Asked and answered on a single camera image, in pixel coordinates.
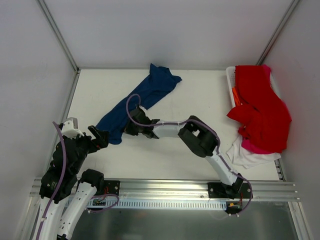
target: dark blue towel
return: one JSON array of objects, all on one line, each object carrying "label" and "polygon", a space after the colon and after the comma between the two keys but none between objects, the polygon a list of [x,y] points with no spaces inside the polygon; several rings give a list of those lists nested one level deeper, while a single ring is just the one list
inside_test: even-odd
[{"label": "dark blue towel", "polygon": [[[126,112],[126,102],[132,94],[139,94],[141,105],[146,109],[151,108],[164,96],[175,89],[182,79],[171,74],[169,68],[150,64],[149,75],[109,113],[107,113],[96,125],[96,128],[109,131],[109,143],[120,144],[124,128],[129,120]],[[139,103],[138,97],[133,97],[129,103],[129,111],[135,109]]]}]

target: white table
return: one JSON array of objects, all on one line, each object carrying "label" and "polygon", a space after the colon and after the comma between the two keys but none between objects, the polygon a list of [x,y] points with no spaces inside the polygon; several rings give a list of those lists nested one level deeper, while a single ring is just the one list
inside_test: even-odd
[{"label": "white table", "polygon": [[[223,153],[238,135],[238,123],[226,115],[231,109],[225,71],[172,70],[182,81],[148,110],[150,119],[178,121],[195,115],[211,126],[221,139]],[[126,97],[149,70],[82,70],[69,117],[78,118],[79,129],[89,134],[119,101]],[[274,162],[251,169],[234,166],[249,180],[278,181]],[[91,168],[105,178],[218,180],[204,158],[195,156],[178,138],[148,139],[143,135],[122,135],[122,143],[89,154],[79,175]]]}]

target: pile of clothes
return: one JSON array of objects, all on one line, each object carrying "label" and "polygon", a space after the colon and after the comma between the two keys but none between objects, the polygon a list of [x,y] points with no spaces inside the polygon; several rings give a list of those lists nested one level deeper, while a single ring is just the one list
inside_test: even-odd
[{"label": "pile of clothes", "polygon": [[285,103],[270,84],[271,69],[266,66],[236,66],[236,106],[228,117],[240,122],[240,136],[227,155],[235,165],[245,168],[274,161],[287,148],[292,121]]}]

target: white wall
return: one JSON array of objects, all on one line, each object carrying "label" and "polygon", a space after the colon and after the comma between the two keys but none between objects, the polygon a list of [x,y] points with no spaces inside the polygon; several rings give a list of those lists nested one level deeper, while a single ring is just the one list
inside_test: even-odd
[{"label": "white wall", "polygon": [[320,1],[302,0],[266,60],[292,116],[283,154],[314,237],[320,235]]},{"label": "white wall", "polygon": [[0,239],[42,174],[74,72],[35,0],[0,1]]},{"label": "white wall", "polygon": [[292,0],[46,0],[80,67],[256,64]]}]

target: white towel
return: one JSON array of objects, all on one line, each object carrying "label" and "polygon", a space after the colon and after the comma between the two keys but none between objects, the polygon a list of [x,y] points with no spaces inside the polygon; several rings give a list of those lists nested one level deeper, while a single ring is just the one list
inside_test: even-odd
[{"label": "white towel", "polygon": [[257,154],[241,146],[241,135],[234,141],[232,147],[226,152],[234,165],[244,166],[246,169],[277,160],[281,155],[277,152],[271,154]]}]

